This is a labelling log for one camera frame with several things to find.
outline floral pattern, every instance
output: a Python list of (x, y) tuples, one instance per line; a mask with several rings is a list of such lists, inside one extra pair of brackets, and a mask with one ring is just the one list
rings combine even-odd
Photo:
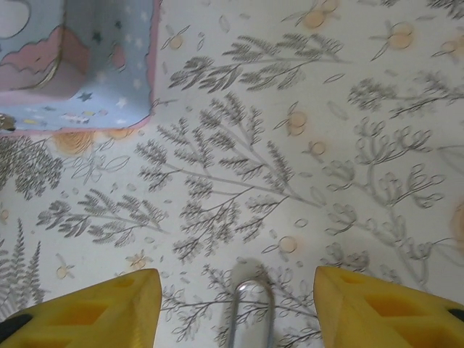
[(320, 347), (319, 265), (464, 301), (464, 2), (271, 2), (162, 1), (145, 127), (0, 138), (0, 319), (150, 267), (156, 347), (224, 347), (250, 276)]

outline silver metal rod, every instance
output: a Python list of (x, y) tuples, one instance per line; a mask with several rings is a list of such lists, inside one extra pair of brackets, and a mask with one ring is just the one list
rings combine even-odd
[(233, 293), (233, 302), (232, 302), (232, 315), (231, 315), (231, 325), (229, 327), (229, 340), (228, 340), (228, 348), (235, 348), (235, 335), (237, 331), (237, 315), (239, 314), (239, 305), (242, 299), (241, 295), (244, 291), (247, 290), (248, 286), (259, 286), (263, 288), (266, 292), (266, 295), (269, 299), (268, 305), (268, 332), (266, 334), (267, 341), (265, 348), (273, 348), (273, 340), (274, 340), (274, 320), (276, 318), (276, 301), (274, 300), (274, 293), (271, 287), (264, 281), (259, 279), (247, 279), (242, 281), (236, 288), (235, 292)]

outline yellow plastic part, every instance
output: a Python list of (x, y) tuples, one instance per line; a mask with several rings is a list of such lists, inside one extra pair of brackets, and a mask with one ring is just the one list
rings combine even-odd
[(363, 274), (318, 267), (314, 300), (326, 348), (461, 348), (464, 306)]
[(33, 319), (0, 348), (152, 348), (162, 300), (157, 270), (140, 270), (15, 315)]

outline star print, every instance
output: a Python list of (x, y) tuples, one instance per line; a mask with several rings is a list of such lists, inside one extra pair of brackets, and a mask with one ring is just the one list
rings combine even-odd
[(144, 46), (144, 43), (142, 42), (142, 39), (141, 39), (141, 38), (138, 38), (138, 39), (136, 40), (136, 47), (137, 47), (138, 49), (141, 49), (143, 46)]
[(102, 42), (102, 33), (99, 31), (94, 31), (94, 35), (92, 36), (92, 40), (98, 43), (98, 45)]
[(96, 74), (96, 80), (99, 83), (104, 83), (107, 80), (107, 74), (105, 74), (104, 71), (98, 71)]
[(138, 91), (142, 87), (142, 82), (137, 78), (133, 81), (133, 87)]
[(82, 93), (78, 99), (82, 100), (82, 102), (87, 102), (89, 99), (92, 99), (92, 93)]
[(128, 104), (127, 98), (119, 98), (119, 102), (116, 104), (116, 106), (119, 107), (120, 109), (122, 109), (127, 104)]

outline floor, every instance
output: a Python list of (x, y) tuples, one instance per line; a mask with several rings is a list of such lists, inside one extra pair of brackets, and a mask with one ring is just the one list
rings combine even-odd
[[(462, 0), (164, 0), (150, 124), (0, 139), (0, 319), (142, 268), (162, 276), (157, 348), (223, 346), (255, 274), (278, 347), (321, 347), (319, 265), (463, 302), (462, 17)], [(253, 333), (266, 306), (247, 301)]]

